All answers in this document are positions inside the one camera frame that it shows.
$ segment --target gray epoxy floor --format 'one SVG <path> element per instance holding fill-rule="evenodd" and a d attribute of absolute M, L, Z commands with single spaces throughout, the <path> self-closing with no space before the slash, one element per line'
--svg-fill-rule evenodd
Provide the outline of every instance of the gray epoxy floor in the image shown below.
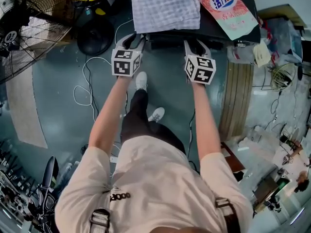
<path fill-rule="evenodd" d="M 122 12 L 112 18 L 115 28 L 131 18 L 129 12 Z M 133 22 L 123 25 L 118 30 L 117 39 L 133 33 Z M 110 49 L 101 57 L 111 61 Z M 148 75 L 149 106 L 148 115 L 159 106 L 165 108 L 165 116 L 161 123 L 169 127 L 184 143 L 185 149 L 189 145 L 189 121 L 194 110 L 191 85 L 186 84 L 184 68 L 184 49 L 162 49 L 150 51 L 148 44 L 143 53 L 140 71 Z M 207 87 L 211 107 L 217 124 L 220 121 L 222 99 L 226 74 L 226 54 L 213 52 L 216 59 L 217 71 L 213 82 Z M 5 137 L 11 138 L 14 151 L 17 153 L 25 170 L 37 181 L 42 174 L 47 160 L 54 155 L 62 168 L 66 162 L 80 160 L 80 149 L 88 142 L 89 133 L 93 125 L 92 109 L 77 105 L 73 99 L 73 89 L 76 85 L 87 88 L 82 75 L 85 63 L 83 55 L 72 43 L 64 47 L 55 47 L 46 56 L 33 65 L 33 85 L 37 112 L 46 138 L 48 149 L 41 149 L 17 140 L 9 113 L 0 117 L 5 127 Z M 101 59 L 94 59 L 88 63 L 91 69 L 91 82 L 97 106 L 101 108 L 112 88 L 115 77 L 111 75 L 111 67 Z M 135 92 L 135 80 L 128 90 L 129 102 Z M 80 103 L 89 103 L 88 93 L 77 88 L 76 99 Z M 190 160 L 197 165 L 198 156 L 196 142 L 193 141 L 190 150 Z"/>

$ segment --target electric fan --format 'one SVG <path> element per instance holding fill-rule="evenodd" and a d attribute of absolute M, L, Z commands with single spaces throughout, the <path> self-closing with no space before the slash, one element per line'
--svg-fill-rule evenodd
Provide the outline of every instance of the electric fan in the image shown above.
<path fill-rule="evenodd" d="M 75 0 L 0 0 L 0 84 L 44 56 L 83 10 Z"/>

